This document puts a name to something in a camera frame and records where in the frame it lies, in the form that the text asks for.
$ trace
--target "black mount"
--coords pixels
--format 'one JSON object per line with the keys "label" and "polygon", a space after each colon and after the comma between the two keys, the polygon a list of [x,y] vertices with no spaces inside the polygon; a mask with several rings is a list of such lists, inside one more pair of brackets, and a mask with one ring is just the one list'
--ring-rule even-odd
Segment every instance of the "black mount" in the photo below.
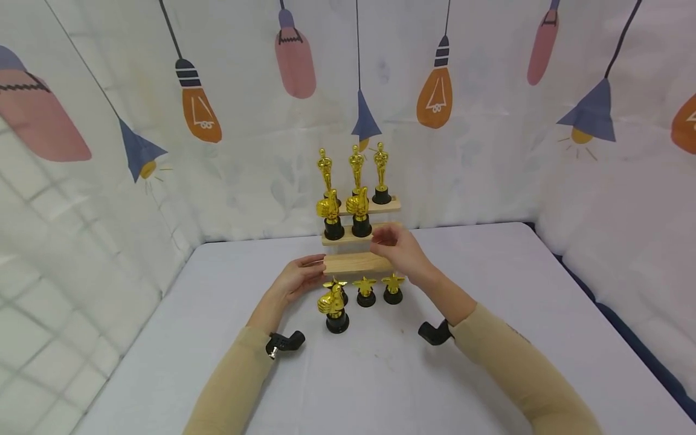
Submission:
{"label": "black mount", "polygon": [[439,346],[452,337],[447,319],[443,320],[437,328],[428,322],[423,322],[418,328],[418,335],[433,346]]}
{"label": "black mount", "polygon": [[276,359],[278,351],[295,351],[304,343],[305,336],[300,331],[292,333],[290,338],[286,338],[281,334],[272,333],[271,339],[266,344],[266,353],[271,359]]}

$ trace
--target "wooden plank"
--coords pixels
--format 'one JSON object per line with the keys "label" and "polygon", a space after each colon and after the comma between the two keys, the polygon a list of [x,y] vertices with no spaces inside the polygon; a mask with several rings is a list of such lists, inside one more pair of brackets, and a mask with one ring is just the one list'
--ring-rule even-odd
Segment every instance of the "wooden plank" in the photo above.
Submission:
{"label": "wooden plank", "polygon": [[[401,226],[400,222],[373,223],[372,224],[372,231],[374,231],[376,228],[383,227],[388,223],[395,223],[395,224]],[[368,235],[367,237],[355,237],[353,235],[353,232],[351,231],[352,228],[353,228],[353,225],[344,225],[343,229],[345,230],[346,233],[339,240],[329,240],[326,238],[324,233],[322,233],[322,245],[324,245],[324,246],[347,245],[347,244],[351,244],[351,243],[369,242],[372,239],[372,233],[370,233],[370,235]]]}
{"label": "wooden plank", "polygon": [[[346,201],[345,199],[342,199],[342,204],[338,208],[338,215],[339,216],[350,216],[351,214],[346,211]],[[399,198],[396,195],[392,195],[392,200],[390,203],[385,204],[385,205],[380,205],[380,204],[375,204],[372,202],[372,198],[370,198],[370,211],[368,214],[378,214],[378,213],[393,213],[393,212],[400,212],[401,211],[401,201],[399,201]]]}
{"label": "wooden plank", "polygon": [[368,272],[392,271],[389,260],[371,252],[327,255],[324,257],[327,276],[340,274],[363,274]]}

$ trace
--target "orange light bulb print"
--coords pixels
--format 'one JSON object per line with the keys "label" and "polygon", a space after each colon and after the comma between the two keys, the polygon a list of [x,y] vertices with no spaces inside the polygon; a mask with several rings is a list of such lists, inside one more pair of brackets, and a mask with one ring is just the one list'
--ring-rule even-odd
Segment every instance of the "orange light bulb print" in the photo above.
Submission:
{"label": "orange light bulb print", "polygon": [[184,118],[191,133],[201,141],[218,143],[222,140],[222,129],[200,85],[198,71],[186,59],[176,62],[176,72],[182,89]]}
{"label": "orange light bulb print", "polygon": [[418,96],[416,115],[418,122],[438,129],[447,123],[452,114],[452,80],[447,68],[450,57],[450,41],[445,35],[435,55],[435,66]]}
{"label": "orange light bulb print", "polygon": [[696,155],[696,94],[675,115],[672,142],[689,154]]}

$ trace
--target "dark blue fabric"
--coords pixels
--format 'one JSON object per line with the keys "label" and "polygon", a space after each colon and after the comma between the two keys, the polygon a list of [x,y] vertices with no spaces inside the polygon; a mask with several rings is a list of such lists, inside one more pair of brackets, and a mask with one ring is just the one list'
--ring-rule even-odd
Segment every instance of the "dark blue fabric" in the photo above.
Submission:
{"label": "dark blue fabric", "polygon": [[[534,223],[524,222],[529,228],[532,228],[536,232],[536,227]],[[681,382],[674,377],[674,375],[667,370],[667,368],[650,352],[650,350],[640,341],[636,334],[633,333],[631,328],[629,328],[621,318],[614,313],[614,311],[604,305],[601,302],[597,302],[594,293],[590,288],[581,280],[577,275],[573,273],[568,266],[563,263],[563,257],[554,254],[556,260],[560,262],[566,272],[575,280],[578,286],[583,290],[583,292],[594,302],[595,306],[599,311],[606,317],[609,323],[614,326],[614,329],[621,335],[621,337],[626,341],[626,343],[631,346],[631,349],[638,355],[638,358],[648,367],[648,370],[657,378],[658,381],[665,387],[667,392],[671,394],[674,400],[681,406],[681,408],[686,412],[686,415],[691,418],[691,420],[696,423],[696,402],[689,396],[686,395],[686,390],[684,389]]]}
{"label": "dark blue fabric", "polygon": [[575,275],[572,270],[568,269],[568,266],[563,264],[563,257],[561,257],[560,255],[556,255],[556,258],[558,259],[558,261],[561,262],[563,269],[566,269],[566,272],[568,272],[568,274],[571,276],[571,278],[573,278],[575,280],[575,282],[580,286],[580,288],[585,292],[587,297],[590,298],[590,300],[592,300],[592,302],[597,303],[597,298],[594,297],[594,293],[592,293],[592,291],[587,286],[587,284],[585,284],[583,282],[583,280],[579,279],[578,276]]}

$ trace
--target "white tablecloth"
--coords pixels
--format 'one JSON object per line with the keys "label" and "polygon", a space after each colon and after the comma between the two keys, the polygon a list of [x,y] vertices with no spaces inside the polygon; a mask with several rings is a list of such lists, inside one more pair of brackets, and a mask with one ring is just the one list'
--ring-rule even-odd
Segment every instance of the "white tablecloth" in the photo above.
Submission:
{"label": "white tablecloth", "polygon": [[[693,434],[694,424],[527,226],[415,231],[442,271],[535,344],[573,384],[607,434]],[[318,237],[201,246],[191,257],[77,435],[176,435],[261,294]],[[361,308],[347,287],[350,327],[329,333],[317,291],[283,333],[303,331],[271,373],[247,434],[529,434],[497,386],[450,342],[416,331],[442,317],[405,283],[404,301]]]}

